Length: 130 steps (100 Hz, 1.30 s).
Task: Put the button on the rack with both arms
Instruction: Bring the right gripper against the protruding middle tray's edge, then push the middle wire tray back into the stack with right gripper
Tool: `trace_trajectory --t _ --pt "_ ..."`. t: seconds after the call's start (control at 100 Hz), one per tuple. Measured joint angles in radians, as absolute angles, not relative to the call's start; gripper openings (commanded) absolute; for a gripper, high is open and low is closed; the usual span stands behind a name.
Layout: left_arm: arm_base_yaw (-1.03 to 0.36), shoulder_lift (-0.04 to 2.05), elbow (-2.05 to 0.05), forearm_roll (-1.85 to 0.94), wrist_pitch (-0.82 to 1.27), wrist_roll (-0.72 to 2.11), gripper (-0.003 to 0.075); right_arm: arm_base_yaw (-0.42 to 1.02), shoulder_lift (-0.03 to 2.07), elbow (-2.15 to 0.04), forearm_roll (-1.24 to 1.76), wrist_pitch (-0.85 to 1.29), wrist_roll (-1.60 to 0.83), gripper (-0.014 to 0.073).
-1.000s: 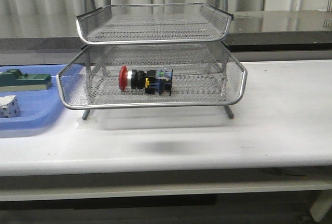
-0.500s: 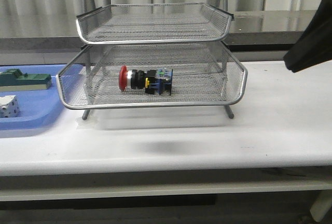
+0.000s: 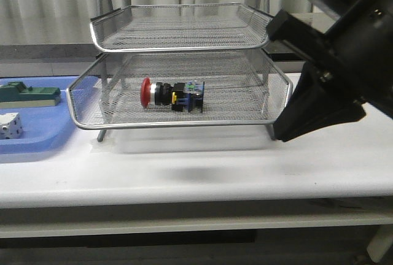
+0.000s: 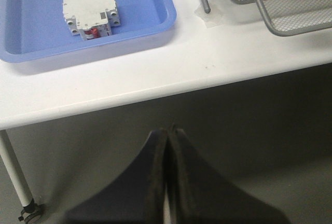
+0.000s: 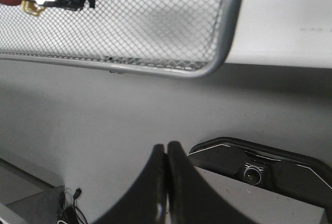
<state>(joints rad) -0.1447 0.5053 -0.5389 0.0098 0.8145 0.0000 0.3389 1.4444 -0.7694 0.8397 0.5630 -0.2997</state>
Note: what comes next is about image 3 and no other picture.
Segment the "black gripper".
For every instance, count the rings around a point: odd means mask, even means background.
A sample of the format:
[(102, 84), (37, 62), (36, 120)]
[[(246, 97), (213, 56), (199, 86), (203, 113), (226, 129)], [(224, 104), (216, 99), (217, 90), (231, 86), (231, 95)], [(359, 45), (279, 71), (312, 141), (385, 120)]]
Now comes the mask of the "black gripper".
[(268, 37), (303, 59), (297, 86), (273, 123), (283, 142), (361, 120), (362, 103), (392, 114), (392, 0), (308, 0), (334, 24), (324, 33), (285, 10), (267, 25)]

